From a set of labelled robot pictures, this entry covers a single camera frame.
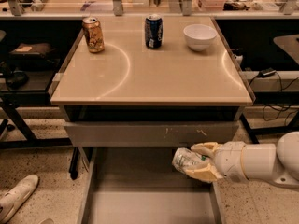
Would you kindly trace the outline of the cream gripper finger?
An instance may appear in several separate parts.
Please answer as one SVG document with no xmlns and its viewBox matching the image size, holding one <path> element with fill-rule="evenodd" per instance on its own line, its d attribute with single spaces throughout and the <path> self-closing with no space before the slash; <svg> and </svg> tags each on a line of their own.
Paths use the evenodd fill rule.
<svg viewBox="0 0 299 224">
<path fill-rule="evenodd" d="M 198 179 L 202 182 L 215 182 L 219 179 L 223 179 L 223 175 L 221 175 L 215 166 L 208 164 L 203 168 L 195 168 L 195 169 L 186 169 L 185 174 L 191 178 Z"/>
<path fill-rule="evenodd" d="M 198 143 L 191 146 L 191 151 L 213 158 L 220 146 L 221 144 L 217 142 Z"/>
</svg>

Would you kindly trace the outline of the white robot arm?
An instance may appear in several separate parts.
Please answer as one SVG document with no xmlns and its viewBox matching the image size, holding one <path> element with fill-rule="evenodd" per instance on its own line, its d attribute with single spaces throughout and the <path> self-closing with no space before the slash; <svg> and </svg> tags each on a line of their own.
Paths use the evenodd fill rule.
<svg viewBox="0 0 299 224">
<path fill-rule="evenodd" d="M 259 180 L 275 187 L 299 188 L 299 132 L 284 134 L 276 144 L 209 142 L 193 145 L 191 150 L 207 156 L 200 164 L 184 168 L 185 174 L 194 179 L 233 183 Z"/>
</svg>

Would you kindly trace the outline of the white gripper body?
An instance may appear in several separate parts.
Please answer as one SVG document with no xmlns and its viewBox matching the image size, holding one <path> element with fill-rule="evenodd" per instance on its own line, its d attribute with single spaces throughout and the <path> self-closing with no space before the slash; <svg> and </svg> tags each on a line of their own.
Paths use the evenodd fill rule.
<svg viewBox="0 0 299 224">
<path fill-rule="evenodd" d="M 214 164 L 218 172 L 231 182 L 247 182 L 244 175 L 241 156 L 244 142 L 227 142 L 215 151 Z"/>
</svg>

